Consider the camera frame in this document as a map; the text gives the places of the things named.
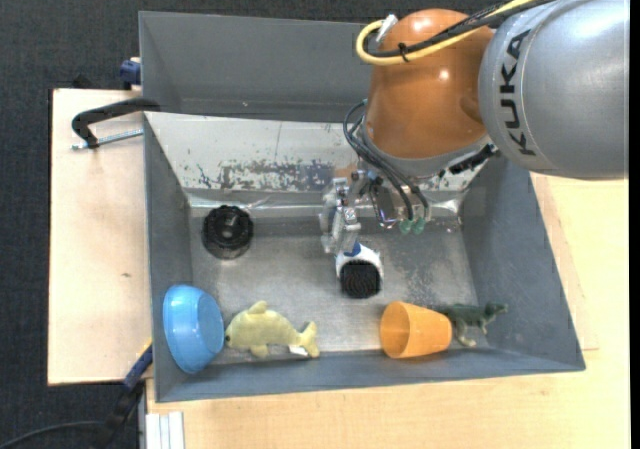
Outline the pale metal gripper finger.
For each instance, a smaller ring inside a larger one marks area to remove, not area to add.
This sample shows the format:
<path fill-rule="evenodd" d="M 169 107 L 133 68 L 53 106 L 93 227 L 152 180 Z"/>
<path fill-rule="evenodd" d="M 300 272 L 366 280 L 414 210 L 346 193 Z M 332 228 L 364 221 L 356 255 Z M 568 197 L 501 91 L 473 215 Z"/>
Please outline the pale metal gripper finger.
<path fill-rule="evenodd" d="M 361 225 L 355 209 L 343 210 L 343 248 L 354 248 L 361 230 Z"/>
<path fill-rule="evenodd" d="M 321 229 L 321 244 L 324 252 L 338 254 L 342 250 L 342 236 L 344 225 L 344 209 L 324 209 L 319 214 Z"/>

